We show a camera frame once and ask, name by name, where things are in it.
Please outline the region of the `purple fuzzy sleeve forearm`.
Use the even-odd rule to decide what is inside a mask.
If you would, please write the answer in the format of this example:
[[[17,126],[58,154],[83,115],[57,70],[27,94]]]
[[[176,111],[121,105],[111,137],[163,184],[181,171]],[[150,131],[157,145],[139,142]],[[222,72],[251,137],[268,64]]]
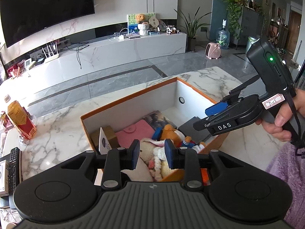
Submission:
[[[286,143],[266,168],[266,172],[285,181],[293,193],[285,221],[293,228],[304,228],[304,159],[295,155],[295,146]]]

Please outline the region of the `right hand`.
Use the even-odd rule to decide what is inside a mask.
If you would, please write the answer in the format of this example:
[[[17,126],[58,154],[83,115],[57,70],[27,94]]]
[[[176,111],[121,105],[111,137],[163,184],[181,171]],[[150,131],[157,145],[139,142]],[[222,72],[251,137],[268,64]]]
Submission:
[[[297,89],[297,95],[293,98],[297,111],[304,116],[305,115],[305,91]],[[262,119],[258,119],[255,123],[262,125],[264,130],[271,134],[274,138],[282,142],[290,142],[292,140],[291,132],[284,130],[283,125],[288,122],[293,113],[287,103],[282,104],[277,116],[275,117],[274,123],[268,123]]]

